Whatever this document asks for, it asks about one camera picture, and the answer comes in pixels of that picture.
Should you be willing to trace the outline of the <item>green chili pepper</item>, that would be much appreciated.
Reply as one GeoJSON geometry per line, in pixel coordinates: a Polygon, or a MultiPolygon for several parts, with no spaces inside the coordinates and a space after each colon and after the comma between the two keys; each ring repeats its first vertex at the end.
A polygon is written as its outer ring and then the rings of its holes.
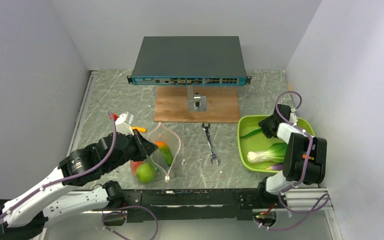
{"type": "Polygon", "coordinates": [[[255,129],[255,130],[252,130],[252,131],[250,131],[249,133],[247,133],[245,135],[239,136],[239,139],[247,139],[247,138],[250,138],[250,137],[252,137],[254,135],[262,134],[262,133],[263,133],[263,131],[262,131],[261,128],[255,129]]]}

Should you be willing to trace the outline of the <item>clear zip top bag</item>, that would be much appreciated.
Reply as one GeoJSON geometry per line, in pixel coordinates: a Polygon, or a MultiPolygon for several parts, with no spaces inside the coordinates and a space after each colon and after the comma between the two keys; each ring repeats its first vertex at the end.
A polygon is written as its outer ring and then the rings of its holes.
{"type": "MultiPolygon", "coordinates": [[[[175,170],[174,170],[175,162],[177,162],[181,158],[181,155],[180,155],[180,151],[182,147],[181,138],[173,130],[169,129],[168,127],[163,125],[161,122],[159,122],[157,127],[152,131],[150,131],[150,133],[148,133],[146,139],[155,144],[156,142],[166,143],[170,147],[170,150],[174,157],[172,165],[168,166],[160,150],[158,149],[150,157],[144,160],[144,163],[148,163],[156,169],[157,177],[152,182],[163,181],[168,183],[172,181],[176,177],[175,170]]],[[[136,180],[136,182],[138,182],[139,184],[146,185],[146,184],[152,183],[152,182],[141,183],[136,178],[136,175],[134,175],[133,173],[132,175],[136,180]]]]}

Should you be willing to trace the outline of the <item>green apple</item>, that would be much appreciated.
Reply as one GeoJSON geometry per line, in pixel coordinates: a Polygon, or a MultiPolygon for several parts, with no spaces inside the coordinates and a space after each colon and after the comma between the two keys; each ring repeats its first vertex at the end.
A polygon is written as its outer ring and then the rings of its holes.
{"type": "Polygon", "coordinates": [[[136,169],[135,176],[141,183],[147,184],[157,178],[157,171],[151,164],[143,163],[136,169]]]}

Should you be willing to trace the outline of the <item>green orange mango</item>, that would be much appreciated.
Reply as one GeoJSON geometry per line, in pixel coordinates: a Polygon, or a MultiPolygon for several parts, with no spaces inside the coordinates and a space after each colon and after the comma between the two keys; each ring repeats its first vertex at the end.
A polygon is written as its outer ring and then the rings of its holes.
{"type": "Polygon", "coordinates": [[[174,161],[174,156],[170,147],[163,141],[157,141],[156,145],[158,146],[158,149],[161,152],[167,166],[171,167],[174,161]]]}

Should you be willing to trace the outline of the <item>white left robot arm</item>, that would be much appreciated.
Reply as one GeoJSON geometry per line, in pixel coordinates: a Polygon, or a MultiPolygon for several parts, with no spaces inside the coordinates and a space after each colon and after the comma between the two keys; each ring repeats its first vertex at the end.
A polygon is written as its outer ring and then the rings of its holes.
{"type": "Polygon", "coordinates": [[[134,130],[132,134],[114,131],[97,143],[74,150],[45,179],[19,197],[0,199],[0,240],[30,240],[53,220],[89,210],[124,207],[122,188],[113,180],[83,195],[61,197],[129,161],[146,160],[158,148],[134,130]]]}

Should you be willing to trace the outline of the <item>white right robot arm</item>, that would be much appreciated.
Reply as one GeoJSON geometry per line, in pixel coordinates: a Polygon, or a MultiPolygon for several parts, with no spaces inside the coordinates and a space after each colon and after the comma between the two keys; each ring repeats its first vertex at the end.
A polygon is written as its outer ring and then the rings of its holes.
{"type": "Polygon", "coordinates": [[[249,162],[272,162],[269,168],[279,171],[268,177],[265,188],[255,194],[256,203],[262,208],[275,201],[275,194],[283,194],[301,184],[320,184],[325,178],[327,140],[313,136],[291,121],[291,114],[289,106],[277,104],[273,114],[258,125],[266,137],[281,141],[267,150],[247,154],[249,162]]]}

